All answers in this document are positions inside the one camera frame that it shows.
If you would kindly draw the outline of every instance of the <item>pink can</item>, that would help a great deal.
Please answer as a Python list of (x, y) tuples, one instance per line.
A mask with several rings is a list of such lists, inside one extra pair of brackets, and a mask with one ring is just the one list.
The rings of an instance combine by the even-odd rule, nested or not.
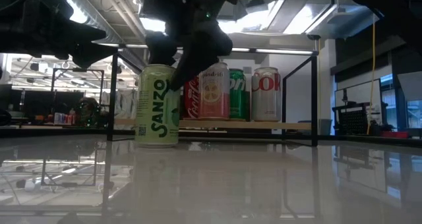
[(199, 119), (228, 120), (230, 114), (230, 72), (216, 63), (200, 74)]

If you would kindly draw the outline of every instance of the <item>window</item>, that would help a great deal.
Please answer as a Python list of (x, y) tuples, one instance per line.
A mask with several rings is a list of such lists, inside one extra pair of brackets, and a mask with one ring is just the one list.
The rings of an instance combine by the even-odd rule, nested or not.
[(381, 95), (382, 102), (386, 103), (386, 122), (397, 128), (397, 109), (396, 109), (396, 92), (393, 87), (393, 75), (389, 74), (382, 76), (381, 81)]
[(422, 128), (422, 101), (407, 102), (407, 123), (409, 128)]

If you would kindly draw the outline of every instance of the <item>silver can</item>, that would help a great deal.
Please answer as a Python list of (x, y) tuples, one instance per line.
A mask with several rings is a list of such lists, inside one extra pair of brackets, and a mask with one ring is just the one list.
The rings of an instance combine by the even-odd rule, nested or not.
[(262, 67), (252, 76), (252, 120), (278, 122), (282, 119), (280, 74), (276, 68)]

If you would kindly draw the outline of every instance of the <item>wooden shelf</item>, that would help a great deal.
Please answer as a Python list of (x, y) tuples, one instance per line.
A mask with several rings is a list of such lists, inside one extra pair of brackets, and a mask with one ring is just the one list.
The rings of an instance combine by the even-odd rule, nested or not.
[[(115, 119), (116, 125), (134, 125), (133, 119)], [(310, 123), (240, 122), (240, 121), (180, 121), (181, 128), (263, 128), (310, 130)]]

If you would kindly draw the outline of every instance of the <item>glossy table surface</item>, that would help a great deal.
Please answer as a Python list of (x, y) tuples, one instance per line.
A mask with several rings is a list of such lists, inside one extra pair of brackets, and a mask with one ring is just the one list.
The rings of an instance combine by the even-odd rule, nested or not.
[(147, 149), (88, 135), (0, 143), (4, 224), (422, 223), (417, 148), (198, 141)]

